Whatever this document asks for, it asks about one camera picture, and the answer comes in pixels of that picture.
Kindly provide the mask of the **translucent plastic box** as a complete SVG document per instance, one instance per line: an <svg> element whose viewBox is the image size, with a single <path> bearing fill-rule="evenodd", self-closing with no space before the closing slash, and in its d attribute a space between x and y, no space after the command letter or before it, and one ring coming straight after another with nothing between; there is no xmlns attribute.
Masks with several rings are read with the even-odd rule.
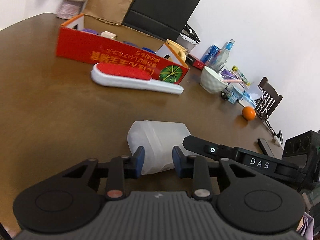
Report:
<svg viewBox="0 0 320 240"><path fill-rule="evenodd" d="M145 149L142 175L154 174L174 168L172 148L179 146L184 155L192 152L182 144L190 135L185 124L180 122L135 121L127 134L127 143L131 153L139 146Z"/></svg>

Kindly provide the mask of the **red white lint brush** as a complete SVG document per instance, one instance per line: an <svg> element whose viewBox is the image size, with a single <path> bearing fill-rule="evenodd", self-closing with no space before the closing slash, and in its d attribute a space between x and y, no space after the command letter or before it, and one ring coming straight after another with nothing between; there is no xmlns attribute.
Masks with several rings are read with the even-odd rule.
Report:
<svg viewBox="0 0 320 240"><path fill-rule="evenodd" d="M91 79L106 87L150 90L177 95L181 95L184 91L180 85L152 79L141 69L120 64L96 63L91 70Z"/></svg>

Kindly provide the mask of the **dark blue scalloped lid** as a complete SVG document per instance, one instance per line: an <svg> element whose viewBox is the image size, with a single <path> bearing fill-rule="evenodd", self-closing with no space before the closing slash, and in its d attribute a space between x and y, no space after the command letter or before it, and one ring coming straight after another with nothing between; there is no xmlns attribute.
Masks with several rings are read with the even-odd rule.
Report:
<svg viewBox="0 0 320 240"><path fill-rule="evenodd" d="M156 52L155 52L155 51L153 51L153 50L151 50L151 49L149 49L149 48L146 48L146 47L143 47L143 48L142 48L142 50L144 50L144 51L148 51L149 53L156 54Z"/></svg>

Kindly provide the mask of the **beige cube charger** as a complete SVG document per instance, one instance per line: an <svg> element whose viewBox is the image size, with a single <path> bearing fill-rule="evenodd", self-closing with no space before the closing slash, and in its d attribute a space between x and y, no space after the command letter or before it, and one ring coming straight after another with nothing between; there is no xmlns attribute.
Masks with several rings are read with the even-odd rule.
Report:
<svg viewBox="0 0 320 240"><path fill-rule="evenodd" d="M116 40L117 39L117 35L114 33L111 33L109 31L103 31L102 33L100 33L101 37L105 37L105 38L109 38L112 40Z"/></svg>

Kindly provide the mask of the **purple jar lid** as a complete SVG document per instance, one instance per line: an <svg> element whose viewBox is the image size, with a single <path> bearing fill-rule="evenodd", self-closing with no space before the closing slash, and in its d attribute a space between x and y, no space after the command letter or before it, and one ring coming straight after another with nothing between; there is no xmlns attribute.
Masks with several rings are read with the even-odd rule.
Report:
<svg viewBox="0 0 320 240"><path fill-rule="evenodd" d="M100 35L99 32L97 32L97 31L95 31L95 30L93 30L93 29L87 29L87 28L85 28L85 29L82 29L81 31L86 32L86 33L90 33L90 34L94 34L94 35Z"/></svg>

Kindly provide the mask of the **large blue-rimmed lid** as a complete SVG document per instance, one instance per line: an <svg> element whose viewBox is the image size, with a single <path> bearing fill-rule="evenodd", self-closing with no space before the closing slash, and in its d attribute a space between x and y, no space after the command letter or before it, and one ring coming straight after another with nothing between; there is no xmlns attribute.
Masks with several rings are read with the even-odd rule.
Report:
<svg viewBox="0 0 320 240"><path fill-rule="evenodd" d="M136 44L132 43L132 42L128 42L128 41L123 41L124 44L127 44L129 46L133 46L133 47L136 47L136 48L139 48L139 46L137 46Z"/></svg>

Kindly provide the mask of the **orange fruit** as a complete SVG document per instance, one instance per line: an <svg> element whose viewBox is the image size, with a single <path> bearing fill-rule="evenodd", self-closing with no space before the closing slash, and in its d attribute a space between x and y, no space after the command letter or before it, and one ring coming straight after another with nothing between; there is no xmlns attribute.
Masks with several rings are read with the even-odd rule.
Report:
<svg viewBox="0 0 320 240"><path fill-rule="evenodd" d="M252 107L244 107L242 110L242 116L247 120L247 121L252 121L256 117L256 112Z"/></svg>

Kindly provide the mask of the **small blue yogurt cup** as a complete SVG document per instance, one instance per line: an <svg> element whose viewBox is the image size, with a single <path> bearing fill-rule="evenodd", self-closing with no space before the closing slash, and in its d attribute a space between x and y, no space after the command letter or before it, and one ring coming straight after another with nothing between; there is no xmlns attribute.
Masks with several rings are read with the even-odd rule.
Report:
<svg viewBox="0 0 320 240"><path fill-rule="evenodd" d="M230 91L227 95L228 102L234 104L238 100L238 94L235 91Z"/></svg>

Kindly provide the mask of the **blue tissue pack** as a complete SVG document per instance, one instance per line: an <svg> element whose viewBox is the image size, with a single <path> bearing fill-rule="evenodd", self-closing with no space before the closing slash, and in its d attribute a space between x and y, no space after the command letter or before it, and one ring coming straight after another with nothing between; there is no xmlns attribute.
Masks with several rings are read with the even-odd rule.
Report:
<svg viewBox="0 0 320 240"><path fill-rule="evenodd" d="M256 107L256 103L253 99L251 99L251 97L249 96L248 93L246 92L242 92L241 90L237 89L236 87L234 87L232 89L233 91L233 96L236 98L236 101L238 103L240 103L242 106L244 107L252 107L255 108Z"/></svg>

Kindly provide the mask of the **white ceramic bowl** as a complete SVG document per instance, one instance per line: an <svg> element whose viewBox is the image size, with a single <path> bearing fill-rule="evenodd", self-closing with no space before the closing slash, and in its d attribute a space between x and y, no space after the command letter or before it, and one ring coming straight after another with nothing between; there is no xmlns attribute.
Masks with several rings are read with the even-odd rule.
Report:
<svg viewBox="0 0 320 240"><path fill-rule="evenodd" d="M200 76L200 85L210 94L216 94L227 88L228 83L223 81L223 77L205 66Z"/></svg>

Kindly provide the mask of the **dark wooden chair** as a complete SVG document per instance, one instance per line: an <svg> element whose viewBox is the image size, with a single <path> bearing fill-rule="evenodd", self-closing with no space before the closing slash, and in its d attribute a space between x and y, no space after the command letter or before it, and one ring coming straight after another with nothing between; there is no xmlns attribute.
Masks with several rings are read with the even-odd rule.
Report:
<svg viewBox="0 0 320 240"><path fill-rule="evenodd" d="M277 93L274 87L268 82L267 77L262 78L258 88L263 95L255 101L255 111L261 120L267 121L280 104L283 96Z"/></svg>

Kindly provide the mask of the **pink spoon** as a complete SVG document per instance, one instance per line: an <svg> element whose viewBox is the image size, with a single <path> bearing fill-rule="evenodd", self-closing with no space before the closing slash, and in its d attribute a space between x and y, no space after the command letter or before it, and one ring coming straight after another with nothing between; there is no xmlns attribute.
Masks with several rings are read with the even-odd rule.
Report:
<svg viewBox="0 0 320 240"><path fill-rule="evenodd" d="M223 80L221 80L221 82L224 82L224 83L243 83L242 80L238 80L238 79L223 79Z"/></svg>

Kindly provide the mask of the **red flat box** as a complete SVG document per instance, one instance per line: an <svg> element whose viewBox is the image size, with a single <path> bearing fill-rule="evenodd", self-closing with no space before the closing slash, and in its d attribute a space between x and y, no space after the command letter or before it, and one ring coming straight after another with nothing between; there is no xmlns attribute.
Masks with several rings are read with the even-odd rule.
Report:
<svg viewBox="0 0 320 240"><path fill-rule="evenodd" d="M187 55L186 62L199 70L203 70L205 67L205 64L201 60L191 54Z"/></svg>

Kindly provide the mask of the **blue soda can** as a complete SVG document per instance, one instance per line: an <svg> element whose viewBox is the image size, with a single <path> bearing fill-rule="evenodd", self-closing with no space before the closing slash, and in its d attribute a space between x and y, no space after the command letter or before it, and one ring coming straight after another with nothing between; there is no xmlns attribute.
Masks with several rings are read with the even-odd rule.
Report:
<svg viewBox="0 0 320 240"><path fill-rule="evenodd" d="M211 45L208 47L204 55L201 57L201 62L206 63L210 60L210 58L213 56L215 57L220 52L220 48L216 45Z"/></svg>

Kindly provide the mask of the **clear soda bottle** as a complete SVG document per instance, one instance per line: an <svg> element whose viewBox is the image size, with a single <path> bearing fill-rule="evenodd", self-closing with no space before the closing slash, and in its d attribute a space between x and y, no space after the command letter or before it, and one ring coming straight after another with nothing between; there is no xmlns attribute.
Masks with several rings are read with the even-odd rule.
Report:
<svg viewBox="0 0 320 240"><path fill-rule="evenodd" d="M223 67L223 65L226 63L227 59L229 58L229 53L233 47L233 45L235 44L235 41L233 39L231 39L227 45L220 50L216 61L214 63L213 69L216 72L219 72L221 70L221 68Z"/></svg>

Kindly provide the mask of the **yellow mug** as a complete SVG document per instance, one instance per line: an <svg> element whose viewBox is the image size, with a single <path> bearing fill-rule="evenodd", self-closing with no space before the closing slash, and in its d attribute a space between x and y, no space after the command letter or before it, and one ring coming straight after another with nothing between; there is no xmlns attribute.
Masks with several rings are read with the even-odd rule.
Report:
<svg viewBox="0 0 320 240"><path fill-rule="evenodd" d="M178 44L172 40L167 40L167 43L176 52L176 54L181 58L181 60L183 62L185 62L187 50L183 46L181 46L180 44Z"/></svg>

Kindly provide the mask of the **clear food container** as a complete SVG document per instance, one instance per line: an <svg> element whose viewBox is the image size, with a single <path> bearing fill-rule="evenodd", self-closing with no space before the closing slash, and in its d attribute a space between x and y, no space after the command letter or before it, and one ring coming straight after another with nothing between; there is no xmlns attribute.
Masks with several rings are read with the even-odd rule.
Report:
<svg viewBox="0 0 320 240"><path fill-rule="evenodd" d="M186 23L176 42L184 47L189 54L201 41L194 29Z"/></svg>

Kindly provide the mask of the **red cardboard pumpkin box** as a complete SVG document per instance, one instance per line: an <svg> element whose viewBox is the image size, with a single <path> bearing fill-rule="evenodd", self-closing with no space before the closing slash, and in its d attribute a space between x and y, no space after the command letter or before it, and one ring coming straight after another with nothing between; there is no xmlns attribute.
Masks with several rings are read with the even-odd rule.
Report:
<svg viewBox="0 0 320 240"><path fill-rule="evenodd" d="M85 28L99 33L109 31L116 34L117 39L81 31ZM124 44L123 41L132 42L139 48ZM156 54L142 50L143 47ZM176 84L189 71L189 67L167 42L127 26L104 22L84 14L60 25L56 55L89 64L104 62L138 68L150 74L153 79Z"/></svg>

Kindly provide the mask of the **black paper bag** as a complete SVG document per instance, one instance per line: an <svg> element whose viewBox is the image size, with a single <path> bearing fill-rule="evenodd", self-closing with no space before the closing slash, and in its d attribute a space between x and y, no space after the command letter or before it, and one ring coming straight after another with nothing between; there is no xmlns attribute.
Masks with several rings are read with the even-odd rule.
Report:
<svg viewBox="0 0 320 240"><path fill-rule="evenodd" d="M200 0L133 0L123 25L176 41Z"/></svg>

